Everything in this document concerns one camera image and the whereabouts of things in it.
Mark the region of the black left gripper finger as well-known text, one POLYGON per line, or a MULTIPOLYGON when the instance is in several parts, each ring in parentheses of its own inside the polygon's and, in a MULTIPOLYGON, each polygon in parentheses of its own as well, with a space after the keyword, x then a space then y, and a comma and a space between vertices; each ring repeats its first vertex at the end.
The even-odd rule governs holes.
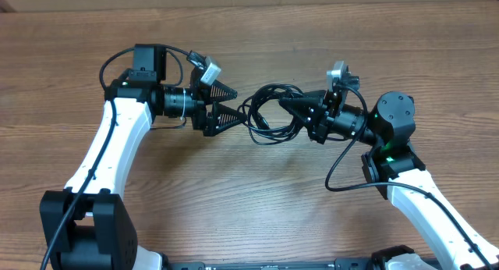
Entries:
POLYGON ((236 99, 238 92, 222 82, 215 80, 211 85, 210 90, 210 101, 211 102, 223 102, 236 99))
POLYGON ((216 136, 246 120, 246 114, 215 102, 210 116, 210 135, 216 136))

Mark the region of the black USB cable matte plugs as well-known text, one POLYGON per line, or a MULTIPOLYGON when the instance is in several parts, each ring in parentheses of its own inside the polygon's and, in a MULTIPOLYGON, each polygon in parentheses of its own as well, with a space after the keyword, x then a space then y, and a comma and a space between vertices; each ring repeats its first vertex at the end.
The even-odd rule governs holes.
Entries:
POLYGON ((260 114, 267 120, 271 128, 287 126, 294 118, 279 105, 278 101, 269 101, 260 108, 260 114))

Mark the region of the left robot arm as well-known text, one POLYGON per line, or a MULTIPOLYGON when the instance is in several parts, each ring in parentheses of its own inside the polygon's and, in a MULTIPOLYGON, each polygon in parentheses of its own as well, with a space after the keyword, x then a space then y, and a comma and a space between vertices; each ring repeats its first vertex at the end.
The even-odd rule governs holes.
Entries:
POLYGON ((245 116, 226 101, 237 93, 218 80, 221 67, 210 56, 186 53, 190 83, 166 81, 168 58, 182 50, 165 44, 131 47, 133 64, 105 84, 104 110, 83 162, 61 190, 45 192, 40 215, 47 250, 42 268, 167 269, 166 255, 147 250, 123 195, 133 159, 158 116, 192 123, 213 137, 242 123, 245 116))

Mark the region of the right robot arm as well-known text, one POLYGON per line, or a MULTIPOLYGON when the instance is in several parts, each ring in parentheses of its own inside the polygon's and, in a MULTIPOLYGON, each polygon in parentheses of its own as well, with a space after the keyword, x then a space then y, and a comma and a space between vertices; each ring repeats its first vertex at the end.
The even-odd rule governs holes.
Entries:
POLYGON ((380 96, 371 111, 346 104, 349 87, 317 91, 279 104, 319 143, 336 133, 370 145, 362 156, 363 187, 376 187, 414 226, 443 269, 496 269, 498 249, 485 240, 439 191, 410 137, 415 105, 407 94, 380 96))

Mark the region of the black USB cable metallic plugs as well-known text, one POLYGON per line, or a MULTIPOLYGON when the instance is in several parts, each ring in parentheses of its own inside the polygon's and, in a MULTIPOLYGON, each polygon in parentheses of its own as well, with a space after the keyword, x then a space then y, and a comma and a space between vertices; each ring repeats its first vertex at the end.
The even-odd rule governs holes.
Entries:
POLYGON ((296 138, 303 125, 297 118, 292 118, 287 126, 271 128, 267 120, 260 114, 260 108, 269 101, 280 98, 302 98, 303 91, 291 84, 272 83, 261 87, 248 97, 239 107, 246 115, 243 125, 255 144, 270 146, 281 144, 296 138))

